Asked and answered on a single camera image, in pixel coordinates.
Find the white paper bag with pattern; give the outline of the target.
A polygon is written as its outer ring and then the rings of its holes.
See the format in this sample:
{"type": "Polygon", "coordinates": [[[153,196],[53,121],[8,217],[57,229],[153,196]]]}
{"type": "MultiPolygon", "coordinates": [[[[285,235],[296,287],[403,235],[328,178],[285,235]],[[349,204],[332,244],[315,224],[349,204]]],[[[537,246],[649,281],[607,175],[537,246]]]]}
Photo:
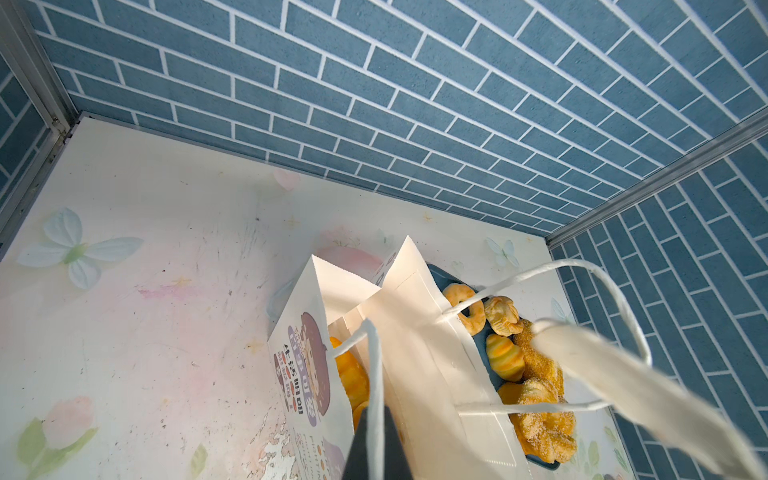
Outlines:
{"type": "Polygon", "coordinates": [[[527,479],[474,340],[411,239],[364,279],[311,257],[268,349],[302,479],[527,479]],[[358,430],[335,358],[366,370],[358,430]]]}

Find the metal tongs white tips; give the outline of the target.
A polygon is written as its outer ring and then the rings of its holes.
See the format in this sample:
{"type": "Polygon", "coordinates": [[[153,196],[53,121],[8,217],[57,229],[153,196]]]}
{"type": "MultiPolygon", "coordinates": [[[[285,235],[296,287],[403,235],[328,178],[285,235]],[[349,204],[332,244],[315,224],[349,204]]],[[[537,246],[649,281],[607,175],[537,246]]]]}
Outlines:
{"type": "Polygon", "coordinates": [[[542,319],[532,345],[584,383],[602,404],[727,479],[765,479],[767,468],[738,428],[631,353],[573,324],[542,319]]]}

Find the sesame oval bread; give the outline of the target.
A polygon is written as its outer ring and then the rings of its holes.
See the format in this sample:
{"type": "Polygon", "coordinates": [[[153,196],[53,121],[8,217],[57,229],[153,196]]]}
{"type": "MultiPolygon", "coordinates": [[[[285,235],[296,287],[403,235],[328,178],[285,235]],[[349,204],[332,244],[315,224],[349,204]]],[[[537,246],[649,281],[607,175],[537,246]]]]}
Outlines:
{"type": "Polygon", "coordinates": [[[559,365],[533,346],[532,323],[521,318],[523,330],[514,335],[513,341],[520,348],[525,363],[522,379],[537,378],[548,381],[559,397],[564,396],[564,375],[559,365]]]}

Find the large sugared twisted bun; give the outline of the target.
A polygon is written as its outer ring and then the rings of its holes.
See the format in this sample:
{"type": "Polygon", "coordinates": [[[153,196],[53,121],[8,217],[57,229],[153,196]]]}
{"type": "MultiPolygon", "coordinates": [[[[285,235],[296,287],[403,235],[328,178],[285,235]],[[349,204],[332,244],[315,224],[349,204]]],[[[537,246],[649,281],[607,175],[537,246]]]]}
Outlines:
{"type": "MultiPolygon", "coordinates": [[[[497,393],[505,405],[566,404],[549,381],[535,377],[523,383],[506,382],[497,393]]],[[[566,463],[577,452],[572,412],[510,414],[509,419],[526,455],[545,463],[566,463]]]]}

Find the pale shell pastry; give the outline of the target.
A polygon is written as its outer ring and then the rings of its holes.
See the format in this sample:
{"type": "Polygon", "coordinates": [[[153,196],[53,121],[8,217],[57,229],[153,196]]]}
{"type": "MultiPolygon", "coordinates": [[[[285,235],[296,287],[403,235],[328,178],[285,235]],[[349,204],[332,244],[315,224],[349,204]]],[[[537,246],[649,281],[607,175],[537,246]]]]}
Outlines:
{"type": "Polygon", "coordinates": [[[524,330],[519,312],[509,297],[490,297],[484,302],[484,311],[486,319],[496,335],[509,337],[524,330]]]}

